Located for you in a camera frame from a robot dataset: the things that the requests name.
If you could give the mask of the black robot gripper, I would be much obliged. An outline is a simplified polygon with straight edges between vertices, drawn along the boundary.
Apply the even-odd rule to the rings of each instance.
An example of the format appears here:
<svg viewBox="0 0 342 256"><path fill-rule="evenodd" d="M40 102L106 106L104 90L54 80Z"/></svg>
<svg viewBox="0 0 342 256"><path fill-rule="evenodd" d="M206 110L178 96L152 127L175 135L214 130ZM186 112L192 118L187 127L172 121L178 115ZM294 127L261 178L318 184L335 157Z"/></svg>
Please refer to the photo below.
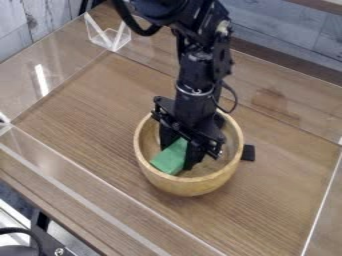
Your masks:
<svg viewBox="0 0 342 256"><path fill-rule="evenodd" d="M192 88L183 83L175 85L174 98L156 96L152 118L159 122L160 149L164 150L180 137L187 142L184 170L191 170L206 156L221 157L226 136L225 124L218 113L222 84Z"/></svg>

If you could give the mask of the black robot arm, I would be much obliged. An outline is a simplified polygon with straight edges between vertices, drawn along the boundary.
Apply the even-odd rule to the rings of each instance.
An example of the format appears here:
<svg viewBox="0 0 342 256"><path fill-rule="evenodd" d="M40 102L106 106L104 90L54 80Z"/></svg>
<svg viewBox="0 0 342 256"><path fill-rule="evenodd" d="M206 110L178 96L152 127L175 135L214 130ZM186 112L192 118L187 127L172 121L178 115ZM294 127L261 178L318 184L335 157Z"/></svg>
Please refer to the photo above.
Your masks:
<svg viewBox="0 0 342 256"><path fill-rule="evenodd" d="M219 0L111 0L128 28L140 36L171 29L176 38L179 73L172 99L156 96L152 118L159 122L160 148L186 140L184 170L206 156L217 158L226 143L227 110L219 107L225 77L231 74L231 19Z"/></svg>

